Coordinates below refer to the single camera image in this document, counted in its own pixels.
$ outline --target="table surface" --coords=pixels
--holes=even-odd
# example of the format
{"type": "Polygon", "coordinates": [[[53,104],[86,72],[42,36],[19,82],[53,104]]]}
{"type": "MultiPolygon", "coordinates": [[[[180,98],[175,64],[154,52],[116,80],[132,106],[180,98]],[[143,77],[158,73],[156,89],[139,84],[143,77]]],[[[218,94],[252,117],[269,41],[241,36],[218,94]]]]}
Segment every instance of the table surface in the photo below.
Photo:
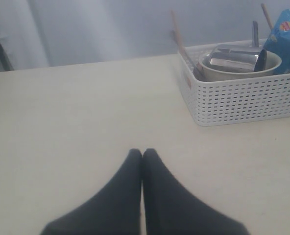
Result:
{"type": "Polygon", "coordinates": [[[176,55],[1,72],[0,235],[39,234],[148,147],[253,235],[290,235],[290,118],[197,126],[178,75],[176,55]]]}

